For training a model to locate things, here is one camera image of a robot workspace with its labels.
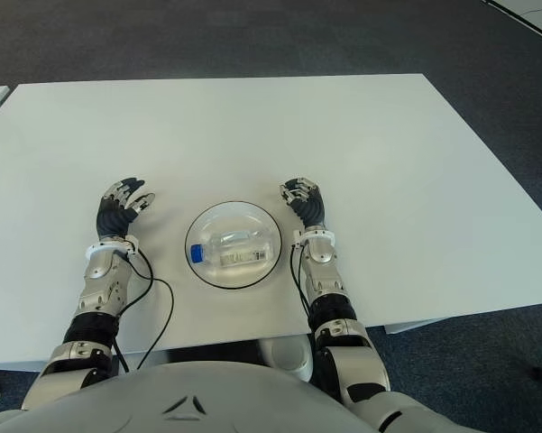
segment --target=plastic bottle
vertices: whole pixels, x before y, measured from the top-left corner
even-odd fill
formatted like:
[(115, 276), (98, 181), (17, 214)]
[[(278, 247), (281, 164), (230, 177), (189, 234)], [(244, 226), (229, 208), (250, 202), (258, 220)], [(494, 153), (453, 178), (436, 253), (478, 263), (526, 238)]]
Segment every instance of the plastic bottle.
[(206, 244), (190, 247), (193, 263), (211, 263), (221, 268), (272, 259), (271, 236), (265, 230), (242, 230), (213, 235)]

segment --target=black joint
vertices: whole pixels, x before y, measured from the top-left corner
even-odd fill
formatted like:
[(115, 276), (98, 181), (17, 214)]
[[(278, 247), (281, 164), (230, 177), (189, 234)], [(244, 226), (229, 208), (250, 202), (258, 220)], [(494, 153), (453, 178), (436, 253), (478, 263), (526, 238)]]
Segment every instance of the black joint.
[(99, 383), (102, 381), (105, 381), (110, 377), (109, 373), (100, 370), (99, 368), (96, 368), (95, 370), (92, 370), (89, 374), (87, 374), (87, 377), (84, 378), (84, 381), (82, 381), (82, 385), (80, 386), (80, 389), (86, 388), (87, 386), (94, 385), (95, 383)]
[(308, 312), (308, 326), (315, 333), (326, 322), (338, 318), (356, 320), (351, 301), (344, 295), (336, 293), (323, 295), (313, 301)]
[(315, 373), (318, 386), (333, 399), (341, 402), (339, 376), (336, 372), (335, 359), (328, 349), (323, 349), (315, 356)]
[(387, 389), (380, 383), (356, 383), (347, 387), (346, 391), (353, 403), (369, 400), (373, 395), (385, 392)]
[(398, 417), (400, 417), (402, 414), (403, 414), (403, 412), (401, 412), (400, 410), (397, 410), (396, 412), (391, 413), (391, 415), (389, 415), (389, 417), (387, 417), (387, 419), (383, 421), (383, 423), (382, 423), (381, 426), (379, 427), (379, 431), (380, 431), (381, 433), (384, 433), (385, 430), (386, 430), (387, 428), (389, 428), (390, 424), (391, 424), (395, 419), (397, 419)]
[(110, 348), (117, 334), (118, 318), (106, 313), (84, 313), (72, 319), (63, 343), (92, 341)]

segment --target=robot forearm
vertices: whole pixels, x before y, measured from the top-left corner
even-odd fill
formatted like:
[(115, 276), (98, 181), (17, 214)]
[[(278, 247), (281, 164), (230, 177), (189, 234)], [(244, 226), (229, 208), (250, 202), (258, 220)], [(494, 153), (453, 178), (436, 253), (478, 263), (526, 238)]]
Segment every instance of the robot forearm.
[(23, 409), (35, 408), (110, 376), (112, 344), (132, 271), (125, 260), (127, 250), (133, 250), (131, 245), (112, 240), (89, 248), (85, 288), (74, 318), (62, 344), (54, 349), (26, 395)]
[(32, 409), (110, 376), (112, 345), (118, 321), (126, 305), (126, 288), (131, 276), (129, 255), (138, 241), (127, 235), (128, 226), (153, 201), (146, 194), (126, 202), (143, 180), (128, 178), (116, 182), (100, 200), (96, 231), (100, 241), (87, 249), (85, 288), (62, 344), (26, 394), (23, 409)]
[(317, 185), (290, 180), (280, 193), (305, 226), (295, 234), (310, 305), (308, 325), (315, 339), (315, 368), (324, 392), (371, 427), (387, 433), (473, 432), (457, 426), (418, 401), (391, 392), (389, 377), (336, 269), (335, 236), (325, 229)]
[(322, 389), (346, 406), (388, 391), (384, 364), (357, 320), (336, 269), (334, 235), (319, 225), (308, 226), (301, 237), (308, 325), (316, 342), (315, 367)]

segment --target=wire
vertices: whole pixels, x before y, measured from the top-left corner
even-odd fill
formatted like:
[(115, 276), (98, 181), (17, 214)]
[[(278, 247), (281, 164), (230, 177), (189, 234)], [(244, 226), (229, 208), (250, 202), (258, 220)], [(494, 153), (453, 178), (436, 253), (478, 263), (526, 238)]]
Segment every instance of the wire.
[(295, 245), (292, 245), (292, 247), (290, 248), (290, 260), (289, 260), (290, 276), (292, 277), (292, 280), (295, 282), (295, 285), (297, 286), (297, 290), (299, 291), (299, 296), (300, 296), (300, 302), (303, 304), (303, 309), (305, 310), (305, 314), (308, 317), (308, 311), (309, 311), (308, 301), (307, 301), (307, 298), (305, 298), (303, 290), (300, 288), (300, 262), (299, 262), (299, 280), (297, 280), (297, 277), (295, 276), (295, 268), (293, 266), (294, 255), (295, 255)]
[(148, 258), (146, 257), (146, 255), (144, 255), (144, 253), (140, 249), (138, 250), (138, 254), (140, 254), (142, 259), (146, 262), (146, 266), (148, 267), (148, 272), (151, 275), (150, 277), (145, 277), (145, 276), (141, 275), (141, 273), (136, 270), (136, 268), (133, 266), (133, 264), (130, 262), (130, 260), (128, 260), (128, 258), (126, 259), (126, 262), (128, 264), (130, 264), (131, 268), (133, 268), (134, 272), (136, 272), (136, 274), (139, 277), (144, 278), (145, 280), (149, 280), (150, 283), (149, 283), (148, 287), (146, 288), (146, 290), (143, 293), (141, 293), (138, 296), (138, 298), (136, 298), (132, 302), (126, 304), (126, 306), (123, 309), (120, 310), (120, 313), (118, 313), (118, 317), (122, 316), (124, 314), (124, 312), (126, 310), (128, 310), (132, 305), (134, 305), (136, 302), (138, 302), (139, 300), (144, 298), (146, 295), (148, 295), (148, 292), (151, 291), (152, 284), (154, 283), (154, 280), (155, 280), (155, 278), (154, 278), (154, 270), (152, 269), (151, 263), (149, 262)]
[(532, 14), (532, 13), (534, 13), (534, 12), (541, 12), (541, 11), (542, 11), (542, 9), (533, 9), (533, 10), (531, 10), (531, 11), (526, 11), (526, 12), (524, 12), (523, 14), (519, 14), (519, 15), (520, 15), (520, 16), (523, 16), (523, 15)]
[[(148, 271), (149, 271), (149, 274), (150, 276), (147, 277), (145, 275), (142, 275), (140, 272), (138, 272), (138, 270), (134, 267), (134, 265), (130, 262), (130, 260), (126, 260), (126, 262), (128, 264), (130, 264), (131, 268), (133, 268), (133, 271), (134, 273), (136, 273), (136, 275), (138, 275), (139, 277), (141, 277), (142, 279), (144, 280), (148, 280), (150, 281), (148, 287), (146, 288), (146, 290), (140, 295), (138, 296), (135, 300), (133, 300), (132, 302), (130, 302), (128, 305), (126, 305), (120, 312), (119, 316), (122, 316), (124, 314), (124, 312), (126, 310), (128, 310), (131, 306), (133, 306), (134, 304), (136, 304), (139, 300), (141, 300), (142, 298), (144, 298), (148, 292), (150, 291), (153, 283), (155, 281), (159, 281), (161, 282), (162, 284), (166, 285), (166, 287), (168, 287), (169, 289), (169, 292), (170, 292), (170, 311), (169, 311), (169, 316), (167, 317), (166, 321), (164, 322), (164, 326), (162, 327), (161, 329), (161, 332), (158, 334), (158, 336), (156, 337), (156, 339), (154, 340), (154, 342), (151, 344), (151, 346), (148, 348), (148, 350), (146, 351), (146, 353), (144, 354), (144, 356), (142, 357), (142, 360), (141, 362), (138, 363), (138, 366), (136, 367), (136, 370), (140, 370), (141, 367), (142, 367), (142, 364), (144, 364), (144, 361), (146, 361), (146, 358), (148, 357), (148, 355), (151, 354), (151, 351), (152, 349), (158, 344), (158, 342), (161, 340), (162, 336), (164, 335), (164, 332), (166, 331), (166, 328), (169, 326), (169, 323), (170, 323), (170, 320), (172, 319), (172, 314), (174, 312), (174, 291), (172, 290), (172, 287), (170, 286), (170, 284), (168, 284), (165, 280), (161, 279), (161, 278), (155, 278), (154, 277), (154, 269), (152, 268), (152, 265), (150, 263), (150, 261), (148, 260), (148, 258), (146, 257), (146, 255), (144, 255), (144, 253), (142, 252), (142, 250), (138, 250), (138, 253), (141, 255), (142, 259), (146, 262), (146, 266), (148, 267)], [(113, 341), (113, 346), (115, 347), (115, 351), (116, 351), (116, 356), (118, 356), (118, 360), (120, 361), (120, 363), (122, 364), (124, 370), (128, 373), (128, 364), (126, 363), (126, 361), (124, 360), (124, 357), (122, 355), (122, 353), (120, 353), (120, 348), (118, 347), (118, 344), (116, 343), (116, 340)]]
[[(302, 291), (301, 281), (300, 281), (300, 268), (302, 267), (302, 264), (303, 264), (303, 253), (305, 252), (305, 247), (306, 245), (303, 245), (303, 247), (300, 249), (300, 255), (299, 255), (299, 273), (298, 273), (297, 281), (299, 282), (300, 291)], [(303, 303), (305, 304), (307, 311), (310, 311), (310, 306), (308, 305), (308, 301), (306, 297), (303, 297)]]
[(128, 364), (126, 363), (126, 360), (124, 359), (123, 353), (120, 351), (120, 347), (118, 347), (118, 343), (116, 343), (116, 338), (112, 339), (112, 346), (115, 348), (116, 356), (118, 357), (118, 361), (120, 361), (120, 364), (124, 368), (124, 372), (125, 373), (130, 372), (130, 368), (128, 368)]
[(170, 320), (172, 319), (172, 313), (174, 312), (174, 291), (172, 290), (172, 287), (170, 286), (170, 284), (168, 284), (165, 280), (161, 279), (161, 278), (155, 278), (154, 279), (155, 281), (158, 281), (158, 282), (161, 282), (162, 284), (164, 284), (166, 287), (169, 288), (169, 293), (170, 293), (170, 311), (169, 311), (169, 316), (166, 318), (166, 321), (164, 322), (164, 326), (162, 327), (161, 329), (161, 332), (158, 334), (158, 336), (156, 337), (156, 339), (154, 340), (154, 343), (152, 343), (152, 345), (148, 348), (148, 350), (146, 351), (146, 354), (144, 354), (144, 356), (142, 357), (142, 360), (141, 362), (138, 363), (138, 366), (136, 367), (136, 370), (140, 370), (141, 367), (142, 367), (142, 364), (144, 364), (144, 361), (146, 361), (146, 358), (148, 357), (148, 355), (151, 354), (151, 351), (152, 349), (157, 345), (157, 343), (161, 340), (162, 338), (162, 335), (164, 335), (164, 332), (166, 331), (166, 328), (169, 326), (169, 323), (170, 323)]

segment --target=floor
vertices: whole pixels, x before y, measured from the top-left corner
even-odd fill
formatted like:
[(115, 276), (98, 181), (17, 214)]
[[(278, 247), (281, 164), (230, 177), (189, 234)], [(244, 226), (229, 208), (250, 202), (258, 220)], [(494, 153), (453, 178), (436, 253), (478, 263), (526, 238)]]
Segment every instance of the floor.
[[(542, 37), (480, 0), (0, 0), (0, 85), (405, 72), (424, 73), (542, 209)], [(542, 306), (369, 331), (396, 390), (469, 427), (542, 432), (542, 383), (526, 373), (542, 366)], [(194, 358), (258, 355), (253, 342), (172, 354)], [(0, 410), (32, 379), (0, 372)]]

